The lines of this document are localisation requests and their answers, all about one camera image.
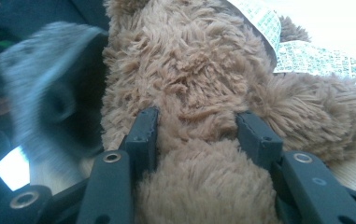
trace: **teddy bear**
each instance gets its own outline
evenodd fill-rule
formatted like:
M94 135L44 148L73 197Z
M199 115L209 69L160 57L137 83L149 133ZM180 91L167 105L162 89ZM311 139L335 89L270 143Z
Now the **teddy bear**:
M159 163L136 186L137 223L278 223L269 173L237 141L250 110L282 140L327 165L356 158L356 82L273 74L256 28L224 0L106 1L102 141L119 147L137 113L159 110ZM280 41L309 42L280 18Z

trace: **screw hole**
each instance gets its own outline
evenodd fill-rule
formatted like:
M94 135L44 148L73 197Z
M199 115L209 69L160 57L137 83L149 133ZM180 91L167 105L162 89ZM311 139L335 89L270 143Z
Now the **screw hole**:
M38 197L39 194L37 191L27 191L13 198L9 206L13 209L24 208L34 203Z
M356 224L356 222L354 220L352 220L350 217L346 217L346 216L339 216L338 220L343 224Z
M302 162L302 163L311 163L312 162L312 158L307 156L304 153L294 153L293 157L295 160Z
M110 153L104 157L104 162L115 162L121 159L121 155L118 153Z
M107 224L107 223L110 223L110 217L108 215L99 216L95 220L95 224Z

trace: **teddy bear fur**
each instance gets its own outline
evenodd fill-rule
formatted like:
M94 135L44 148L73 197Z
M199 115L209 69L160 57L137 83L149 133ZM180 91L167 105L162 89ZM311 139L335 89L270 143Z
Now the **teddy bear fur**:
M235 115L251 110L327 164L356 158L356 84L273 74L261 36L222 0L110 0L103 143L159 109L159 164L136 188L137 223L278 223L269 174L248 160ZM281 18L281 41L309 41Z

